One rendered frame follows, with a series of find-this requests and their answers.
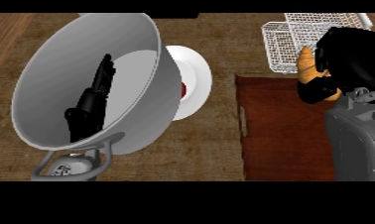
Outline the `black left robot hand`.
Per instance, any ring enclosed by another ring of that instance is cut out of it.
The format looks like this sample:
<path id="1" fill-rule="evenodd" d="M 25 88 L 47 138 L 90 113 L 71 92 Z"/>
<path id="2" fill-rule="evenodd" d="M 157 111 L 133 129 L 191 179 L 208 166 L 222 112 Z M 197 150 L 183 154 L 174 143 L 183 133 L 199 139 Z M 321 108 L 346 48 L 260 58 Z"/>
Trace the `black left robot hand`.
<path id="1" fill-rule="evenodd" d="M 93 76 L 93 85 L 84 90 L 77 106 L 65 111 L 72 143 L 102 130 L 114 75 L 111 55 L 105 55 Z"/>

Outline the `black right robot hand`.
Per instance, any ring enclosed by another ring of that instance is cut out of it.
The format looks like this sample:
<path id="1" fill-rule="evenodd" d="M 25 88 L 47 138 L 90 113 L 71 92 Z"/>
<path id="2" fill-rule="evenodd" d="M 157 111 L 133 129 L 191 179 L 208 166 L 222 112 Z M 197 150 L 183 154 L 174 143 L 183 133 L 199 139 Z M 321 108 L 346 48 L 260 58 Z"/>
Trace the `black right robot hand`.
<path id="1" fill-rule="evenodd" d="M 331 27 L 312 55 L 316 70 L 329 71 L 340 95 L 359 87 L 375 91 L 375 32 Z"/>

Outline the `golden brown croissant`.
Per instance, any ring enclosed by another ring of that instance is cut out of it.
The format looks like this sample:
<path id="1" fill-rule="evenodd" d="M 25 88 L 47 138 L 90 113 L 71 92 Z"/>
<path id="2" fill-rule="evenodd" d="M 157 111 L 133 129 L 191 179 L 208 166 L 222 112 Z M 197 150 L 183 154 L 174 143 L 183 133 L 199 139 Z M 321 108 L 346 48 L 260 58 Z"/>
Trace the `golden brown croissant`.
<path id="1" fill-rule="evenodd" d="M 335 101 L 340 93 L 329 71 L 319 72 L 316 70 L 312 50 L 309 47 L 303 47 L 297 59 L 297 94 L 301 101 L 309 104 Z"/>

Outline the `dark brown tray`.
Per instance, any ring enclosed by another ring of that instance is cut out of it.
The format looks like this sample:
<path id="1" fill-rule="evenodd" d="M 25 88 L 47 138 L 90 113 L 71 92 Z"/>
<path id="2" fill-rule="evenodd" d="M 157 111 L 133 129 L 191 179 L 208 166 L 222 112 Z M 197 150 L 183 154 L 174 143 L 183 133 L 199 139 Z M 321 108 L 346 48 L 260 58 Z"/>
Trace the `dark brown tray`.
<path id="1" fill-rule="evenodd" d="M 325 111 L 334 103 L 301 102 L 294 78 L 235 77 L 248 180 L 334 179 Z"/>

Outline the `large grey metal pot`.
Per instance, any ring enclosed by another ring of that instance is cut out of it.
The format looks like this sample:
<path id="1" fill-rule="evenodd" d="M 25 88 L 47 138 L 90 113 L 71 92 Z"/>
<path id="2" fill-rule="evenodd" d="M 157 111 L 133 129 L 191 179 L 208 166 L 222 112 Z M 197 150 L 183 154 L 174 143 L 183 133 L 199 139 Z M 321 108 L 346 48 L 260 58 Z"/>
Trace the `large grey metal pot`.
<path id="1" fill-rule="evenodd" d="M 65 111 L 75 107 L 95 81 L 105 55 L 115 75 L 102 130 L 71 142 Z M 39 48 L 18 79 L 12 123 L 22 141 L 55 154 L 77 150 L 93 159 L 80 174 L 41 175 L 34 181 L 92 180 L 111 157 L 136 152 L 161 136 L 180 105 L 180 71 L 143 13 L 89 13 L 72 20 Z"/>

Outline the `white plate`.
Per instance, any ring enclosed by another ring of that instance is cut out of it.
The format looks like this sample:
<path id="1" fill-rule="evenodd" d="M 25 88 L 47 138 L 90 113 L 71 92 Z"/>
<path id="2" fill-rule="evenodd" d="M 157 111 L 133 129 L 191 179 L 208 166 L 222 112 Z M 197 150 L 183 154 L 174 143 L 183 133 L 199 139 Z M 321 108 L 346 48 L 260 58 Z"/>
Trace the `white plate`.
<path id="1" fill-rule="evenodd" d="M 183 46 L 167 46 L 177 68 L 182 82 L 188 87 L 186 96 L 180 99 L 174 121 L 188 118 L 202 108 L 213 87 L 213 73 L 201 54 Z"/>

